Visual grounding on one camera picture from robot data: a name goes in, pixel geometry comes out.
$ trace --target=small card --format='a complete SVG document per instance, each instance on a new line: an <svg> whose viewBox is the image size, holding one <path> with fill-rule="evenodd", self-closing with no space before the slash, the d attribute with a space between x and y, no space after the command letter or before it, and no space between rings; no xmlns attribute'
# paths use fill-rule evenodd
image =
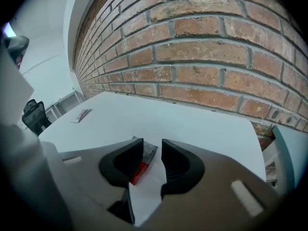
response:
<svg viewBox="0 0 308 231"><path fill-rule="evenodd" d="M79 121L81 121L82 118L84 118L86 116L87 113L89 113L91 111L91 109L85 109L82 110L79 115L76 117L75 120L71 121L72 123L79 123Z"/></svg>

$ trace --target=black chair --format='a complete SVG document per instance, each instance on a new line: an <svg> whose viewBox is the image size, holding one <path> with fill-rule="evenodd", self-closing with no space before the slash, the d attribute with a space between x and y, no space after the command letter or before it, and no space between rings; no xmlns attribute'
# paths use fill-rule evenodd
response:
<svg viewBox="0 0 308 231"><path fill-rule="evenodd" d="M35 104L31 110L22 116L21 120L36 135L40 135L43 132L42 126L47 128L51 125L46 116L43 102Z"/></svg>
<svg viewBox="0 0 308 231"><path fill-rule="evenodd" d="M27 113L29 110L33 109L33 107L37 104L35 99L31 99L30 101L27 102L24 108L24 114Z"/></svg>

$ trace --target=brick wall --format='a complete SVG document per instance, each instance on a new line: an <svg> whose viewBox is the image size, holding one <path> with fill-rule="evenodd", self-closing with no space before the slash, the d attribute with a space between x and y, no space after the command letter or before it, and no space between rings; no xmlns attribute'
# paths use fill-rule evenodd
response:
<svg viewBox="0 0 308 231"><path fill-rule="evenodd" d="M278 0L95 0L74 70L87 99L140 95L308 132L308 47Z"/></svg>

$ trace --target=white table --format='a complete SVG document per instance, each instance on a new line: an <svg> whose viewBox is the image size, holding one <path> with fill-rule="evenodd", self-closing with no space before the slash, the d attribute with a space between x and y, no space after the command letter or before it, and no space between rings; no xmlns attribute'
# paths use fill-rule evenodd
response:
<svg viewBox="0 0 308 231"><path fill-rule="evenodd" d="M93 110L80 123L70 122L87 108ZM39 139L66 152L130 140L133 136L159 147L165 138L221 153L266 180L262 151L248 120L146 98L102 92L64 114Z"/></svg>

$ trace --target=black plastic part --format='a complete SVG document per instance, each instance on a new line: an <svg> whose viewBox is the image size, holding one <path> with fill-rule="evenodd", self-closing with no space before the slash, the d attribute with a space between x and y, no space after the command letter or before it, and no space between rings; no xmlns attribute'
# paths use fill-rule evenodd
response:
<svg viewBox="0 0 308 231"><path fill-rule="evenodd" d="M128 183L137 171L143 157L143 139L105 155L99 162L99 170L113 186L128 189Z"/></svg>
<svg viewBox="0 0 308 231"><path fill-rule="evenodd" d="M125 190L122 200L115 202L108 211L122 220L134 224L135 217L131 209L130 197L128 190Z"/></svg>
<svg viewBox="0 0 308 231"><path fill-rule="evenodd" d="M198 156L166 139L162 140L162 161L167 177L167 183L161 189L162 198L167 194L188 192L205 172L205 166Z"/></svg>

